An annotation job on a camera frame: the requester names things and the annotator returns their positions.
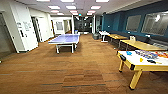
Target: fluorescent light panel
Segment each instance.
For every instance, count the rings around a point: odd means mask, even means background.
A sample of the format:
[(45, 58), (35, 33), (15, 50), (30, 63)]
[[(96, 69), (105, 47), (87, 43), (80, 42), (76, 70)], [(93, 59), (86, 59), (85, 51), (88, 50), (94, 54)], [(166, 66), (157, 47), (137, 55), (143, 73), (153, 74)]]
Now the fluorescent light panel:
[(87, 15), (92, 15), (92, 13), (87, 13)]
[(90, 11), (88, 11), (88, 13), (95, 13), (96, 11), (94, 11), (94, 10), (90, 10)]
[(63, 13), (57, 13), (57, 15), (64, 15)]
[(76, 10), (71, 10), (70, 12), (71, 12), (71, 13), (77, 13), (77, 11), (76, 11)]
[(61, 0), (62, 2), (74, 2), (74, 0)]
[(59, 6), (48, 6), (48, 7), (51, 8), (51, 9), (60, 9)]
[(36, 1), (40, 1), (40, 2), (50, 2), (50, 0), (36, 0)]
[(100, 9), (101, 6), (92, 6), (91, 9)]
[(53, 13), (58, 13), (59, 11), (58, 11), (58, 10), (52, 10), (51, 12), (53, 12)]
[(67, 9), (76, 9), (75, 6), (66, 6)]
[(73, 15), (78, 15), (78, 13), (72, 13)]
[(109, 0), (96, 0), (96, 2), (108, 2)]

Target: window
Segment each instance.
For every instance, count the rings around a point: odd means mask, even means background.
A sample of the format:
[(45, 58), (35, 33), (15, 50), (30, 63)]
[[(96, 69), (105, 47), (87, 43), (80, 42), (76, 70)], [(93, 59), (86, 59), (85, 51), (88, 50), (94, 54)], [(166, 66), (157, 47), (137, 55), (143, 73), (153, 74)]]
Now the window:
[(141, 19), (141, 15), (128, 17), (126, 30), (137, 32), (140, 19)]
[(168, 12), (147, 14), (142, 33), (164, 35), (168, 25)]

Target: ping pong table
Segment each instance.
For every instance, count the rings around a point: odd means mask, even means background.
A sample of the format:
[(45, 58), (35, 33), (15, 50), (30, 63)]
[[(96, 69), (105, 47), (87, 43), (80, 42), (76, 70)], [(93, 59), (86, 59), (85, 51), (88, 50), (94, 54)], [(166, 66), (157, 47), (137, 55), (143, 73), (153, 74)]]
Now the ping pong table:
[(57, 53), (59, 53), (59, 48), (61, 46), (71, 46), (72, 53), (74, 53), (74, 48), (77, 48), (79, 42), (79, 36), (79, 34), (62, 34), (48, 41), (48, 44), (56, 44)]

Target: wooden table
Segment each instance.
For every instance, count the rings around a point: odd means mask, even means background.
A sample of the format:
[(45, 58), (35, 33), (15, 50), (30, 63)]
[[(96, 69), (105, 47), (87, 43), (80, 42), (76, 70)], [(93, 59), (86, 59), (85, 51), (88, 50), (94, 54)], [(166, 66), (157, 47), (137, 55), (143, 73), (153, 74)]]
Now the wooden table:
[(120, 40), (128, 45), (131, 45), (135, 48), (141, 49), (141, 50), (146, 50), (146, 51), (165, 51), (165, 49), (141, 42), (141, 41), (133, 41), (133, 40)]
[(148, 62), (146, 58), (136, 54), (135, 51), (129, 51), (129, 52), (131, 52), (132, 55), (127, 55), (126, 51), (118, 51), (117, 56), (119, 58), (121, 58), (120, 55), (126, 57), (125, 61), (121, 59), (119, 67), (120, 72), (122, 72), (124, 64), (130, 70), (135, 72), (132, 81), (130, 83), (130, 89), (135, 89), (143, 71), (168, 71), (168, 58), (158, 57), (157, 59), (153, 59), (155, 62), (157, 62), (156, 64), (154, 64)]
[(119, 40), (123, 40), (123, 39), (128, 39), (127, 37), (124, 37), (124, 36), (121, 36), (121, 35), (117, 35), (117, 34), (110, 34), (108, 35), (109, 37), (111, 37), (111, 42), (113, 41), (113, 39), (119, 39)]

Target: glass door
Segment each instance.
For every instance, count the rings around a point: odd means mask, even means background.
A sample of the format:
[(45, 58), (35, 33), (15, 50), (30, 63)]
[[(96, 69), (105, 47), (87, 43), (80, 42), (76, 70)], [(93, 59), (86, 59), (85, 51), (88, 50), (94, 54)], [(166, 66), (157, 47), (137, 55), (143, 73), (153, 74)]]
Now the glass door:
[(93, 17), (74, 17), (75, 30), (92, 33)]

